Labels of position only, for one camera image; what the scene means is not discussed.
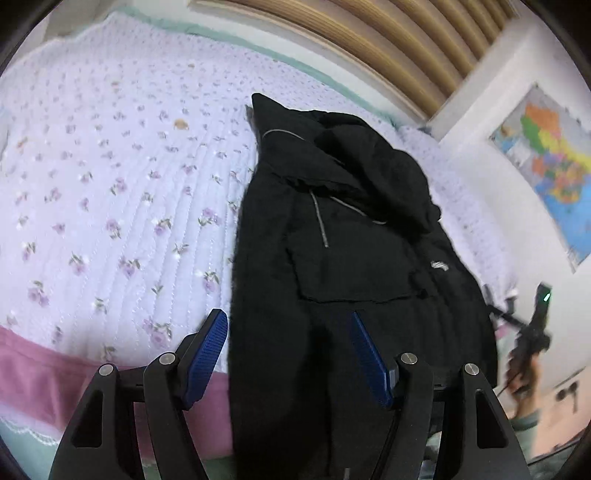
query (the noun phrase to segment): white wall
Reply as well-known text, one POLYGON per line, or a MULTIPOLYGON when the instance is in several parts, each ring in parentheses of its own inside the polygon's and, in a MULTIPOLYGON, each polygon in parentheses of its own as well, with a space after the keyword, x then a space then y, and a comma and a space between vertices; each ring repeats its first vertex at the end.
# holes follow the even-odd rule
POLYGON ((518 314, 531 317, 540 281, 554 287, 553 344, 543 360, 547 389, 591 363, 591 258, 572 272, 542 201, 488 138, 534 82, 591 130, 591 92, 551 31, 527 9, 521 6, 520 11, 522 17, 510 25, 512 48, 506 49, 504 61, 496 59, 497 67, 487 75, 475 72, 477 81, 469 89, 479 94, 469 103, 450 101, 434 123, 447 132, 441 145, 480 191, 507 235, 519 275, 518 314))

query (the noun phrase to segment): blue gripper pad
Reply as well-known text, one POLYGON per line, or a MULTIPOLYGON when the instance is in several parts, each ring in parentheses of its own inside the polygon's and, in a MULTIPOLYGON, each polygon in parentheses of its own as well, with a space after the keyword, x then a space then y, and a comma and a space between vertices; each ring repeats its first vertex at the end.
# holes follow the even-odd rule
POLYGON ((394 398, 389 371, 357 312, 353 312, 350 334, 359 363, 368 380, 369 389, 381 406, 390 408, 394 398))
POLYGON ((227 335, 228 317, 219 309, 212 310, 185 354, 190 358, 195 352, 186 368, 186 390, 182 397, 185 410, 202 399, 227 335))

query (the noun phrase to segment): quilted bedsheet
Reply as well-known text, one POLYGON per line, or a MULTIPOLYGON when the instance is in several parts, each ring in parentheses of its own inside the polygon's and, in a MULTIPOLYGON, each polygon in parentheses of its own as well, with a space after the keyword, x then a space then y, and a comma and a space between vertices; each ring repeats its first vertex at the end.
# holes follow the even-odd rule
MULTIPOLYGON (((425 134, 408 131, 405 146, 388 122, 289 65, 116 12, 0 78, 9 113, 0 161, 3 411, 59 432, 101 363, 146 365, 212 308, 229 314, 231 330, 236 226, 257 158, 254 92, 360 116, 394 148, 421 155, 459 255, 502 298, 511 276, 502 236, 466 209, 475 205, 467 192, 457 197, 450 186, 456 197, 446 197, 455 176, 429 173, 437 147, 425 134), (486 252, 478 236, 489 239, 486 252)), ((226 359, 227 345, 187 416, 204 458, 231 453, 226 359)))

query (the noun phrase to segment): jacket pocket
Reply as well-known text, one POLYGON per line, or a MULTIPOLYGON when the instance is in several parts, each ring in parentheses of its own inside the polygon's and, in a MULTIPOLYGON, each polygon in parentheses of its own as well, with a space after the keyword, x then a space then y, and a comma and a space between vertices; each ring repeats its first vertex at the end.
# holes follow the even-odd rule
POLYGON ((396 233, 367 222, 339 222, 326 233, 328 247, 318 225, 306 225, 288 236, 304 298, 381 303, 415 295, 409 247, 396 233))

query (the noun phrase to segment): colorful map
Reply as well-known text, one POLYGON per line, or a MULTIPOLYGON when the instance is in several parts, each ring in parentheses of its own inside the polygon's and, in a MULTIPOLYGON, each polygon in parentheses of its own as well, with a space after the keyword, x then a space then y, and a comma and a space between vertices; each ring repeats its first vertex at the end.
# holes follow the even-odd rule
POLYGON ((591 253, 591 135, 534 86, 491 140, 538 193, 579 265, 591 253))

